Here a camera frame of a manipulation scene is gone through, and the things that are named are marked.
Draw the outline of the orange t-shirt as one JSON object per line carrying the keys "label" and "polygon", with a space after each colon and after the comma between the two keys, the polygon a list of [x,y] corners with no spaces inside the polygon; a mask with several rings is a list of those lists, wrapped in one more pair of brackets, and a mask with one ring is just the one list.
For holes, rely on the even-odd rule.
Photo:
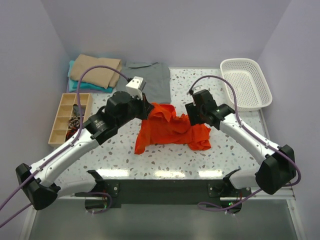
{"label": "orange t-shirt", "polygon": [[191,125],[188,115],[177,115],[171,104],[153,103],[148,119],[141,122],[134,153],[140,155],[150,145],[188,145],[193,151],[211,148],[211,129],[204,124]]}

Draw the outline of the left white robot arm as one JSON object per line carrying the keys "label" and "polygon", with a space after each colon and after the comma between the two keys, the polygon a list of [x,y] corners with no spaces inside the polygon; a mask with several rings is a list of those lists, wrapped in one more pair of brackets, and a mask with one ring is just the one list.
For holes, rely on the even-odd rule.
{"label": "left white robot arm", "polygon": [[146,96],[131,96],[117,91],[106,104],[90,116],[78,131],[44,159],[32,165],[20,164],[16,176],[31,205],[36,210],[50,206],[61,192],[54,181],[83,155],[102,145],[133,119],[146,120],[154,105]]}

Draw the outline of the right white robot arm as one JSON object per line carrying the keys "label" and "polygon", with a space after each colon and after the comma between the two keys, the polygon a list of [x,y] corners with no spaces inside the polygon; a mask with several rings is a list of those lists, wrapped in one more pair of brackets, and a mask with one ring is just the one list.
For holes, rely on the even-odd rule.
{"label": "right white robot arm", "polygon": [[192,94],[193,102],[185,105],[192,126],[207,124],[233,138],[259,164],[258,170],[236,169],[223,178],[223,192],[230,197],[244,188],[260,188],[273,195],[296,177],[294,150],[263,138],[237,117],[227,104],[217,105],[206,89]]}

